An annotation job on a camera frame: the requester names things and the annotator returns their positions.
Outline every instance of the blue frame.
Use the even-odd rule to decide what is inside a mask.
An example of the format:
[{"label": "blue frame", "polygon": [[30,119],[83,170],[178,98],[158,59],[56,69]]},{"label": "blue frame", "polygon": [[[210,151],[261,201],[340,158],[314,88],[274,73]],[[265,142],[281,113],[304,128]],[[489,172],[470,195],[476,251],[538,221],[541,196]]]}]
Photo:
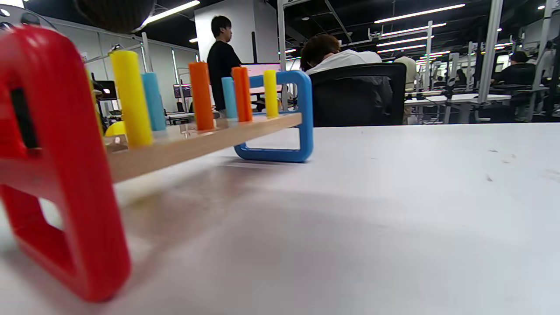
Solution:
[{"label": "blue frame", "polygon": [[[250,77],[251,88],[264,86],[263,76]],[[303,163],[313,152],[313,97],[311,79],[302,71],[278,72],[277,84],[293,83],[297,85],[299,109],[291,113],[301,113],[302,123],[297,126],[300,130],[299,150],[285,149],[253,149],[246,143],[235,146],[237,155],[245,160],[276,161],[289,163]]]}]

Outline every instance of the monitor screen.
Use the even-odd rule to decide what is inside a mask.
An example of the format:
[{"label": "monitor screen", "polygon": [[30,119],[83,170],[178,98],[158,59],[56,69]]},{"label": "monitor screen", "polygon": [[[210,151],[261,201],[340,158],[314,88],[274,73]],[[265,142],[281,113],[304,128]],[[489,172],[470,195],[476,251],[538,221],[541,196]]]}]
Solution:
[{"label": "monitor screen", "polygon": [[103,95],[100,100],[116,100],[115,81],[95,81],[103,87]]},{"label": "monitor screen", "polygon": [[[279,63],[247,63],[241,66],[247,68],[250,77],[262,76],[266,70],[281,71]],[[282,92],[282,85],[276,86],[276,91]],[[251,94],[264,94],[264,86],[251,89],[250,92]]]},{"label": "monitor screen", "polygon": [[[183,96],[186,98],[191,98],[191,94],[190,94],[190,84],[183,84]],[[175,98],[176,99],[180,99],[181,98],[181,91],[179,91],[179,85],[178,84],[174,84],[173,85],[173,92],[175,93]]]}]

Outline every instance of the black ceiling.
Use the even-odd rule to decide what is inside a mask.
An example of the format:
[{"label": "black ceiling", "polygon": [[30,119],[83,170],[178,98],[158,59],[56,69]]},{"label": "black ceiling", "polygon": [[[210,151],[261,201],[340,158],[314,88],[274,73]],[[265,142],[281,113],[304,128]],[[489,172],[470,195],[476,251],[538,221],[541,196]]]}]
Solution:
[{"label": "black ceiling", "polygon": [[[195,25],[192,20],[193,11],[196,8],[222,0],[200,1],[201,4],[181,12],[181,15],[173,15],[148,25],[145,28],[148,37],[171,44],[197,48],[196,44],[189,42],[190,39],[196,37]],[[185,0],[157,0],[156,13],[183,3],[185,3]],[[276,7],[276,0],[271,0],[270,3]],[[368,27],[372,28],[372,31],[380,31],[381,26],[374,24],[376,20],[465,3],[466,6],[463,8],[384,24],[384,30],[387,32],[424,26],[427,25],[429,20],[433,20],[434,23],[447,22],[445,27],[434,29],[435,38],[432,51],[460,50],[464,52],[461,47],[465,47],[471,40],[477,41],[479,31],[482,32],[483,37],[486,37],[491,0],[330,0],[330,3],[348,32],[352,33],[353,42],[367,40]],[[509,38],[510,34],[516,35],[521,26],[542,18],[543,10],[537,10],[536,8],[543,3],[544,0],[504,0],[500,25],[503,31],[500,32],[500,38]],[[89,25],[88,21],[74,9],[72,0],[32,0],[26,2],[26,6],[43,16]],[[336,36],[343,43],[349,42],[340,24],[329,11],[325,0],[310,0],[296,4],[286,8],[285,12],[286,24],[306,38],[327,33]],[[309,20],[303,21],[302,18],[304,17],[309,17]],[[302,45],[301,42],[293,38],[288,37],[287,40],[293,46]],[[375,43],[355,45],[352,48],[356,50],[378,50]],[[423,48],[410,52],[422,54],[422,50]]]}]

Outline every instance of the black chair backrest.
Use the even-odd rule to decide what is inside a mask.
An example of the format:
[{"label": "black chair backrest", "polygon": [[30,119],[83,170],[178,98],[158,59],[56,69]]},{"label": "black chair backrest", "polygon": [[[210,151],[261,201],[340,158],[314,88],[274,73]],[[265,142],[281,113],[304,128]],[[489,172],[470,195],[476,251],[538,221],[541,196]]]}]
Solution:
[{"label": "black chair backrest", "polygon": [[315,127],[402,124],[406,72],[401,63],[373,63],[310,75]]}]

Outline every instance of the orange peg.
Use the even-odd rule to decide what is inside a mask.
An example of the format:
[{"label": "orange peg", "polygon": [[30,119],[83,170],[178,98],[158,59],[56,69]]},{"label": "orange peg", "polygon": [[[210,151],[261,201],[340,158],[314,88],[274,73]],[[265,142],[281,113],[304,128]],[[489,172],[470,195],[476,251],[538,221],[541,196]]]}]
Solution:
[{"label": "orange peg", "polygon": [[210,101],[208,63],[189,63],[189,70],[197,129],[212,130],[214,129],[214,114],[212,113],[212,102]]},{"label": "orange peg", "polygon": [[232,72],[234,75],[239,121],[252,122],[253,110],[251,108],[251,93],[249,93],[249,73],[247,72],[247,68],[244,67],[233,68]]}]

